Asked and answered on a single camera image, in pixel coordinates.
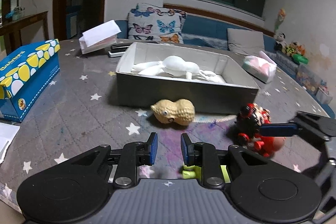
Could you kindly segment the grey cushion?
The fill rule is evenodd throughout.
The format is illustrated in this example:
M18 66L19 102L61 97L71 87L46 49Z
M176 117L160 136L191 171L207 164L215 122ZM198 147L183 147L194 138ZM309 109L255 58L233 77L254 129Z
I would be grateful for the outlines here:
M265 50L262 32L228 28L227 36L231 52L258 56Z

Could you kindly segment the blue yellow tissue box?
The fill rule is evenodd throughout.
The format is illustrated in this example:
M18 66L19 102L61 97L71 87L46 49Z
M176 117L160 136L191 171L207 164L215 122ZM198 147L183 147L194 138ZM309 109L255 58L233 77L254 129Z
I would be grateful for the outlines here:
M21 122L60 71L57 39L21 46L1 61L1 118Z

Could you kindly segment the white open tissue box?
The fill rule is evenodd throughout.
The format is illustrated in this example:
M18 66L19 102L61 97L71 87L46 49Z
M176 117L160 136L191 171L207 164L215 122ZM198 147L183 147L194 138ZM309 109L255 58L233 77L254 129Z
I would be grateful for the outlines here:
M79 38L81 53L85 55L116 44L117 35L120 32L120 27L114 20L110 20L83 32L82 37Z

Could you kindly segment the grey storage box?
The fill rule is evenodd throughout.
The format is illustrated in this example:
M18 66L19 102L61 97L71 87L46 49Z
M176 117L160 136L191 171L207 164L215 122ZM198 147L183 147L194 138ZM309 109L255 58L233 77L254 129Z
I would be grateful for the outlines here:
M149 107L186 99L201 113L235 114L259 87L231 56L173 44L134 42L116 68L118 102Z

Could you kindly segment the red doll figurine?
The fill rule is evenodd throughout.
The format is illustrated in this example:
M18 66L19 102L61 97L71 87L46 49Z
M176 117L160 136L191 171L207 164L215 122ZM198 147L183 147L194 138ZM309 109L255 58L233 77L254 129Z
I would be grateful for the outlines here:
M236 118L237 142L263 157L272 157L284 146L285 137L262 136L260 134L261 125L270 123L271 117L268 109L256 103L242 106Z

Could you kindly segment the black flat remote box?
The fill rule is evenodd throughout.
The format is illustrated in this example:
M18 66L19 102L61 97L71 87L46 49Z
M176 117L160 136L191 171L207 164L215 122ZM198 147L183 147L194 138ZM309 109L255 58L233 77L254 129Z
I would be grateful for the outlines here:
M110 46L108 51L109 58L121 57L132 43L117 43Z

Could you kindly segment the round white mat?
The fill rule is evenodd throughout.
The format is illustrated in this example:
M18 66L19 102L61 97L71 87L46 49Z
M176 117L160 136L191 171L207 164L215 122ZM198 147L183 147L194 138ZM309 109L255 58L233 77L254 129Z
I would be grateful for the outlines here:
M236 115L205 115L196 114L194 117L194 123L218 123L229 122L236 119Z

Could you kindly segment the butterfly print pillow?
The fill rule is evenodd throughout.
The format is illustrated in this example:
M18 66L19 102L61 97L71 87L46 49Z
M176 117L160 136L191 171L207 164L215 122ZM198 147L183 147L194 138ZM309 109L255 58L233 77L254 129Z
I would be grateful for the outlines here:
M182 44L186 17L183 10L139 3L128 14L128 38Z

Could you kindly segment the white paper sheet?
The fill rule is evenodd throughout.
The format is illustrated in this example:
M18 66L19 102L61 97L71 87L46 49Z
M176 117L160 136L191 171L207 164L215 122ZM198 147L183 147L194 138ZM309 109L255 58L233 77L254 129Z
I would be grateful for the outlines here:
M0 125L0 164L3 163L5 156L6 156L7 149L11 145L19 129L20 127L16 125L1 123Z

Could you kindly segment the stuffed toys pile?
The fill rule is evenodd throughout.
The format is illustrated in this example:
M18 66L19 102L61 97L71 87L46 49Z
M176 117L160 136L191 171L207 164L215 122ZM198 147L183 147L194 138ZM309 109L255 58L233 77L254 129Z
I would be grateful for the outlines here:
M285 34L283 32L279 33L276 37L274 44L274 50L280 51L284 55L290 57L296 64L308 64L309 60L305 56L306 49L302 44L298 42L287 43L285 41Z

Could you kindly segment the wooden cabinet counter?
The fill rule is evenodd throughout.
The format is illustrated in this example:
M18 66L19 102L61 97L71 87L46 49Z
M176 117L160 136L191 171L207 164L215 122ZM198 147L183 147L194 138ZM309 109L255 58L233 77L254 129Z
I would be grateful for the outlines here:
M21 19L1 26L0 35L3 36L5 40L6 54L10 54L22 46L21 30L38 22L42 22L44 38L45 40L49 40L50 37L47 15L48 11L44 11L38 14L22 17Z

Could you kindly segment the pink soft tissue pack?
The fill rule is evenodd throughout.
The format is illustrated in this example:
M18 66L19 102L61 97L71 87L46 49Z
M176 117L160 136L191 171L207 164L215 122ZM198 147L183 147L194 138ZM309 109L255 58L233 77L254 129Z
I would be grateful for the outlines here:
M270 83L277 70L277 64L268 55L260 51L258 56L246 56L242 68L261 82Z

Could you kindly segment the beige peanut toy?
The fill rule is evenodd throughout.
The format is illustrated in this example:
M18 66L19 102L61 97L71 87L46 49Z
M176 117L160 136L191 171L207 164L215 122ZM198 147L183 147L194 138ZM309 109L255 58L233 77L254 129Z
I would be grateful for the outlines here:
M163 124L177 123L188 126L195 118L195 107L189 100L179 99L175 102L160 100L151 105L155 118Z

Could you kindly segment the green round toy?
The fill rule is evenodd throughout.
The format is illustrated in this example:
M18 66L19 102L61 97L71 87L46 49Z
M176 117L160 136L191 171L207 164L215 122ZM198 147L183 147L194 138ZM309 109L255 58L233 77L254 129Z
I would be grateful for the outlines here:
M226 166L221 165L221 170L222 170L224 179L229 180L230 177L228 175ZM195 165L192 165L192 166L184 165L183 166L182 177L184 179L196 178L196 179L200 180L201 176L202 176L202 168L201 167L195 166Z

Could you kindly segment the white plush toy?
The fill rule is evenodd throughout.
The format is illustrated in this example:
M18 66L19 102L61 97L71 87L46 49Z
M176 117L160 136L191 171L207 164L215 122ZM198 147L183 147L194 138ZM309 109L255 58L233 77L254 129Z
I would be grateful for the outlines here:
M169 76L184 78L188 81L200 80L225 84L222 76L212 71L203 71L198 64L185 61L179 56L168 56L163 61L134 64L131 70L142 76Z

